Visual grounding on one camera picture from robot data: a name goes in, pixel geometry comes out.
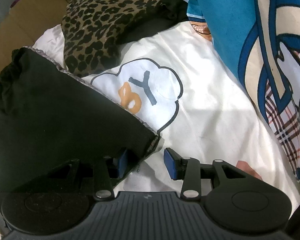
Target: white bed sheet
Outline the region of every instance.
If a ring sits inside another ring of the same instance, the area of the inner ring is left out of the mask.
[[[66,68],[60,25],[47,30],[34,48],[43,50]],[[300,184],[294,179],[287,157],[212,44],[184,22],[122,47],[121,64],[145,57],[178,72],[186,92],[179,100],[176,120],[161,133],[157,151],[132,171],[115,192],[179,193],[182,182],[171,180],[163,163],[163,150],[171,147],[201,163],[223,159],[235,166],[239,160],[247,162],[265,182],[288,195],[294,211],[300,204]],[[116,73],[118,68],[107,72]],[[209,191],[210,182],[202,180],[202,194]]]

